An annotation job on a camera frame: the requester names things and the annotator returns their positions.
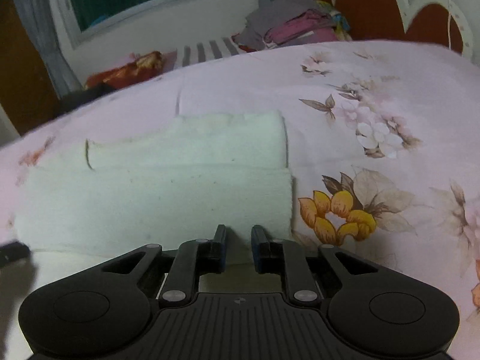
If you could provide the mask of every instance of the window frame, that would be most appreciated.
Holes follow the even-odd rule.
[[[65,25],[65,30],[69,37],[72,48],[76,48],[81,43],[93,38],[99,33],[107,32],[113,27],[119,25],[123,21],[130,20],[138,14],[148,12],[159,5],[173,4],[183,0],[150,0],[134,7],[128,8],[122,12],[117,13],[105,19],[104,21],[87,28],[85,31],[80,31],[75,12],[71,0],[56,0],[60,10],[61,18]]]

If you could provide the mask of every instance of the silver screw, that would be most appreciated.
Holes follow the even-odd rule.
[[[293,297],[300,302],[313,302],[315,299],[317,299],[317,294],[308,289],[303,289],[295,292]]]
[[[180,302],[186,298],[186,294],[183,291],[177,289],[171,289],[163,293],[162,298],[167,302]]]

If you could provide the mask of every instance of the gray stripe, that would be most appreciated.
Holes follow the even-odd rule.
[[[215,40],[210,41],[210,47],[212,48],[213,56],[215,59],[220,59],[222,57],[222,52],[218,48],[217,42]]]
[[[185,48],[183,50],[182,66],[189,66],[189,64],[190,64],[190,53],[191,53],[190,46],[185,46]]]
[[[198,62],[205,62],[205,49],[203,48],[203,43],[197,43],[198,50]]]
[[[229,38],[222,38],[222,39],[223,39],[223,43],[225,43],[225,46],[229,50],[230,54],[232,54],[233,56],[236,56],[239,54],[238,50],[235,48],[234,45],[232,45],[232,42],[230,41]]]

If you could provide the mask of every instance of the bed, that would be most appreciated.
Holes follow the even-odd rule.
[[[428,9],[445,19],[444,11]],[[341,10],[348,15],[348,4]],[[461,315],[449,354],[477,360],[480,70],[468,61],[470,32],[465,23],[457,24],[460,14],[452,20],[458,29],[451,28],[452,49],[461,56],[445,47],[444,33],[443,46],[392,42],[415,35],[411,40],[434,43],[433,33],[416,30],[415,19],[406,34],[378,35],[371,26],[362,33],[354,15],[348,18],[354,38],[377,34],[390,41],[300,45],[175,69],[3,148],[1,241],[15,237],[22,185],[48,155],[85,139],[108,143],[161,130],[178,115],[279,110],[295,179],[291,237],[309,249],[341,245],[440,288]],[[25,295],[103,260],[38,251],[35,269],[20,267],[11,279],[23,275],[21,292],[11,282],[0,284],[10,284],[9,291],[2,288],[12,315],[6,359],[30,355],[15,320]]]

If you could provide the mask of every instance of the pile of clothes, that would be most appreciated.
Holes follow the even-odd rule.
[[[274,0],[247,16],[245,29],[232,40],[244,51],[349,40],[346,19],[318,0]]]

